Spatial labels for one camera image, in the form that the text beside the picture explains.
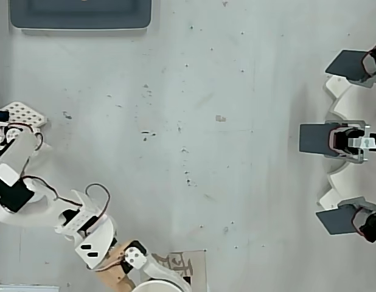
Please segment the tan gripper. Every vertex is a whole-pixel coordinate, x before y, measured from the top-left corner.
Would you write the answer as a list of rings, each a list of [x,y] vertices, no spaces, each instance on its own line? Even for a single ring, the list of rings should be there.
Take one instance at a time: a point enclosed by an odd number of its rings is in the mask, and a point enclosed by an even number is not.
[[[116,267],[120,268],[123,275],[103,273]],[[138,240],[116,244],[108,251],[101,266],[95,268],[95,272],[99,274],[99,279],[113,291],[132,292],[136,286],[126,276],[132,269],[142,271],[151,278],[147,283],[167,283],[174,288],[191,287],[177,272],[159,264],[151,254],[147,255],[146,247]]]

